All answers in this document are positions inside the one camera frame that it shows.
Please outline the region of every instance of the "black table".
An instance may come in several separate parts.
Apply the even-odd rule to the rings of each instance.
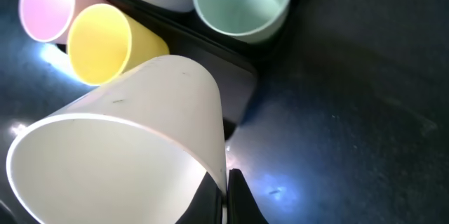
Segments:
[[[48,65],[0,0],[0,200],[11,127],[89,90]],[[305,0],[227,141],[270,223],[449,223],[449,0]]]

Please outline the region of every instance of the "mint green cup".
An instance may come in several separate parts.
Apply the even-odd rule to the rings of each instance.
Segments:
[[[254,44],[272,37],[282,27],[290,0],[194,0],[207,26]]]

